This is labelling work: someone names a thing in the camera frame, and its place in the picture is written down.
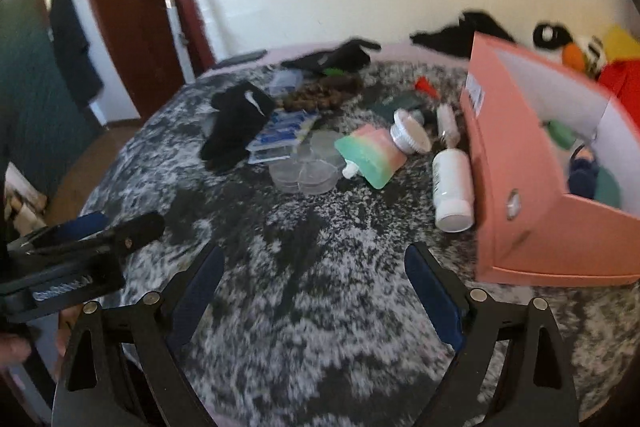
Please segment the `person hand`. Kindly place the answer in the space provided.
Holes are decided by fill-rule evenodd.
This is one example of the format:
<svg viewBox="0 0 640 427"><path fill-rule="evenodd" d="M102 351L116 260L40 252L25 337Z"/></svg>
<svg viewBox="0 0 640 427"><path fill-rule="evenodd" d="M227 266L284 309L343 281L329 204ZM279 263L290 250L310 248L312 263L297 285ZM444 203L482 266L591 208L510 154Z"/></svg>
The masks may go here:
<svg viewBox="0 0 640 427"><path fill-rule="evenodd" d="M70 335L72 335L73 327L81 311L82 306L77 305L62 310L58 314L58 332L56 333L55 347L56 350L58 350L58 357L60 359L64 358L68 342L70 341ZM23 363L30 355L30 352L32 352L29 342L15 333L2 331L0 340L2 367Z"/></svg>

